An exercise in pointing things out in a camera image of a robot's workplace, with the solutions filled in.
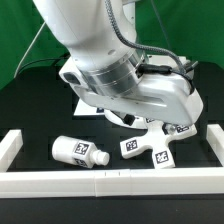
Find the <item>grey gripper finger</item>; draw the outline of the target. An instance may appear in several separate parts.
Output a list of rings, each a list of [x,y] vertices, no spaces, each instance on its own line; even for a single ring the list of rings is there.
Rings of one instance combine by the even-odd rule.
[[[169,123],[164,123],[162,126],[162,130],[165,134],[173,134],[174,133],[174,125]]]
[[[123,118],[123,123],[131,126],[135,121],[135,117],[133,115],[126,114]]]

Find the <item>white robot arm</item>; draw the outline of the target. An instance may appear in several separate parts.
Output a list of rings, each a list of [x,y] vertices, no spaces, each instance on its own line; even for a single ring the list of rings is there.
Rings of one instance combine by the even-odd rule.
[[[106,118],[132,127],[138,117],[191,126],[203,103],[187,62],[142,45],[123,0],[33,0],[56,39],[70,53],[61,78]]]

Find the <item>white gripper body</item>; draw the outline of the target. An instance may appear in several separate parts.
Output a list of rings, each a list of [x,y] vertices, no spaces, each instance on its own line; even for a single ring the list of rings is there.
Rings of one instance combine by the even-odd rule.
[[[197,90],[176,74],[144,75],[132,92],[123,97],[101,96],[81,87],[74,90],[86,104],[118,113],[121,117],[133,115],[191,126],[203,110]]]

